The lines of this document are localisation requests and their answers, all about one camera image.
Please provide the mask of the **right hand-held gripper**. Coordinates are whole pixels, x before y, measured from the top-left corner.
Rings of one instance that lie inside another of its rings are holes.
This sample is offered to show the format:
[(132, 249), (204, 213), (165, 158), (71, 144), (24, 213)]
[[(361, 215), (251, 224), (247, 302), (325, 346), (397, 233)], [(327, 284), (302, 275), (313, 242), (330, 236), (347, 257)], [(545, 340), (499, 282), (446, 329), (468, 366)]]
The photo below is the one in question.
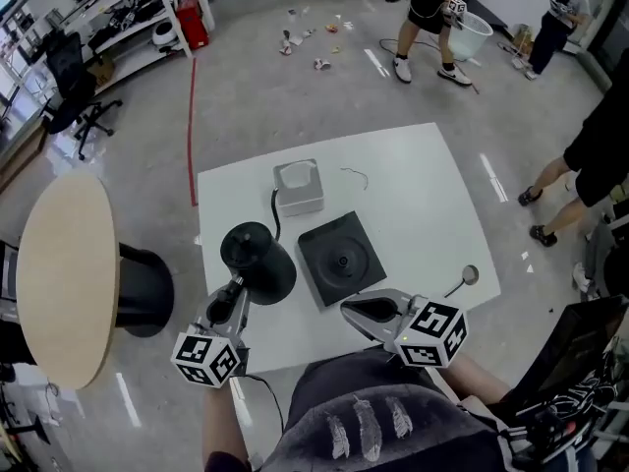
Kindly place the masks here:
[(394, 338), (387, 348), (406, 366), (447, 368), (467, 338), (465, 311), (447, 300), (413, 297), (397, 289), (384, 288), (357, 293), (343, 305), (375, 301), (389, 302), (395, 308), (407, 308), (411, 304), (402, 319), (399, 312), (386, 310), (342, 309), (341, 315), (369, 340), (386, 343)]

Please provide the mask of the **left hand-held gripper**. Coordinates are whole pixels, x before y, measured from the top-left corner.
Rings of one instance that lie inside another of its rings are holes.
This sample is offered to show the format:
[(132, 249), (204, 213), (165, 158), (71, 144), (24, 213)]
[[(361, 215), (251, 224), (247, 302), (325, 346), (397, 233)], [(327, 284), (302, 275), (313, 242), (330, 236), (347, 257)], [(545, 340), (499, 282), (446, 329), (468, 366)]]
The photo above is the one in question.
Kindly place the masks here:
[(212, 292), (197, 311), (196, 324), (180, 332), (170, 362), (190, 384), (223, 387), (231, 378), (247, 373), (249, 348), (241, 339), (247, 326), (250, 291), (242, 287), (229, 325), (225, 291)]

